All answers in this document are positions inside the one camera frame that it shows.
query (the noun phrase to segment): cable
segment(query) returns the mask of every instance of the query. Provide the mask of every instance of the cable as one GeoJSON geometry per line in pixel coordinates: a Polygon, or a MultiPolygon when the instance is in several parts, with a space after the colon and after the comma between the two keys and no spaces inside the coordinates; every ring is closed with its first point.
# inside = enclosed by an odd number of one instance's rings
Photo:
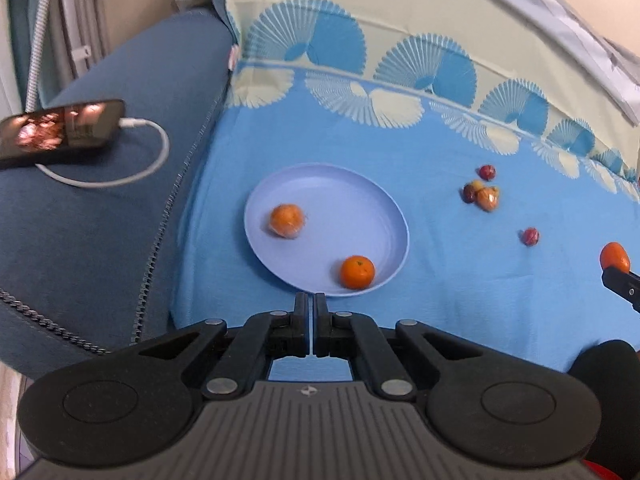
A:
{"type": "Polygon", "coordinates": [[[33,41],[31,41],[31,60],[29,64],[29,78],[27,81],[27,96],[25,99],[25,111],[33,112],[38,98],[38,82],[42,66],[42,50],[44,48],[44,35],[47,31],[47,19],[49,18],[50,0],[38,0],[36,23],[33,27],[33,41]]]}
{"type": "Polygon", "coordinates": [[[155,173],[160,167],[166,162],[167,157],[169,156],[169,135],[167,135],[166,131],[159,124],[149,121],[147,119],[131,119],[124,118],[120,120],[119,126],[121,128],[136,128],[137,126],[151,126],[155,128],[158,133],[160,133],[160,137],[162,138],[162,148],[160,150],[160,154],[158,158],[146,168],[146,170],[140,171],[131,176],[126,176],[125,178],[119,178],[117,180],[108,180],[107,182],[83,182],[82,180],[73,180],[71,178],[67,178],[66,176],[58,175],[54,173],[46,166],[42,164],[36,164],[36,168],[38,168],[45,175],[50,176],[53,180],[57,180],[62,184],[67,184],[68,186],[82,187],[85,189],[102,189],[105,187],[117,187],[124,186],[125,184],[132,184],[133,182],[142,180],[145,177],[148,177],[152,173],[155,173]]]}
{"type": "MultiPolygon", "coordinates": [[[[50,0],[38,0],[38,9],[36,12],[36,23],[33,27],[33,41],[31,42],[31,59],[29,64],[29,78],[27,81],[27,95],[25,98],[25,111],[33,112],[36,107],[36,100],[38,98],[38,82],[40,80],[40,69],[42,67],[42,51],[44,49],[44,36],[47,31],[47,20],[49,17],[49,3],[50,0]]],[[[146,119],[131,119],[124,118],[120,120],[119,126],[121,128],[135,128],[137,126],[151,126],[155,128],[162,138],[162,149],[158,158],[154,163],[146,168],[146,170],[125,178],[119,178],[117,180],[110,180],[108,182],[82,182],[81,180],[73,180],[65,176],[54,173],[46,166],[42,164],[36,164],[38,168],[45,175],[50,176],[52,179],[67,184],[68,186],[82,187],[85,189],[102,189],[106,187],[124,186],[125,184],[131,184],[141,180],[152,173],[155,173],[167,160],[169,156],[169,136],[166,131],[159,124],[146,119]]]]}

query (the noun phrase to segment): phone screen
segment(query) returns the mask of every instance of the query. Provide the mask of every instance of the phone screen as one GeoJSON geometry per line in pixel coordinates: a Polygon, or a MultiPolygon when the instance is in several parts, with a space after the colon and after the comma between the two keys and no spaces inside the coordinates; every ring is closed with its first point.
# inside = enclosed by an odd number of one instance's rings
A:
{"type": "Polygon", "coordinates": [[[94,148],[105,139],[95,127],[107,103],[50,108],[23,114],[0,124],[0,158],[61,148],[94,148]]]}

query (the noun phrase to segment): white hose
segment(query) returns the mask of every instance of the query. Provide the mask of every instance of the white hose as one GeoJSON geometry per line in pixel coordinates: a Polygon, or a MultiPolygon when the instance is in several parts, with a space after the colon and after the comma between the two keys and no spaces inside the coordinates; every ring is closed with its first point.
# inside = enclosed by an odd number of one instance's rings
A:
{"type": "Polygon", "coordinates": [[[29,78],[27,81],[27,96],[24,110],[33,112],[38,98],[38,82],[42,67],[42,49],[44,48],[44,36],[47,32],[47,20],[49,19],[49,3],[51,0],[38,0],[36,23],[33,27],[33,40],[31,41],[31,60],[29,64],[29,78]]]}

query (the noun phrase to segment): bed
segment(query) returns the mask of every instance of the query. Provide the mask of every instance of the bed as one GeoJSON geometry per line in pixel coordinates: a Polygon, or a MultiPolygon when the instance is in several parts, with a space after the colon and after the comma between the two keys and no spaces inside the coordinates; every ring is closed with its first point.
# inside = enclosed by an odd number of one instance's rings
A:
{"type": "MultiPolygon", "coordinates": [[[[226,0],[226,11],[242,59],[182,220],[177,326],[237,325],[290,302],[246,241],[244,204],[271,172],[327,162],[387,190],[412,240],[392,282],[332,309],[420,319],[559,370],[606,340],[640,349],[638,314],[602,286],[598,262],[612,240],[638,250],[638,87],[601,77],[597,40],[585,62],[499,0],[226,0]],[[499,175],[492,214],[459,196],[483,164],[499,175]],[[532,249],[518,240],[528,226],[542,233],[532,249]]],[[[294,360],[272,377],[318,374],[348,370],[294,360]]]]}

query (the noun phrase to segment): light blue plate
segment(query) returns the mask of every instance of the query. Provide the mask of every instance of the light blue plate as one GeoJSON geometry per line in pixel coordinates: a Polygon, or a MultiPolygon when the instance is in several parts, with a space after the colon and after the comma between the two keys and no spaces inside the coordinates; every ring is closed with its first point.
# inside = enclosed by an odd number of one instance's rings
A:
{"type": "Polygon", "coordinates": [[[246,203],[244,230],[258,259],[277,277],[328,296],[376,290],[400,271],[409,252],[409,227],[398,204],[368,178],[329,164],[292,166],[266,177],[246,203]],[[295,240],[268,227],[273,208],[286,203],[300,206],[306,217],[295,240]],[[340,265],[354,254],[376,267],[365,290],[340,284],[340,265]]]}

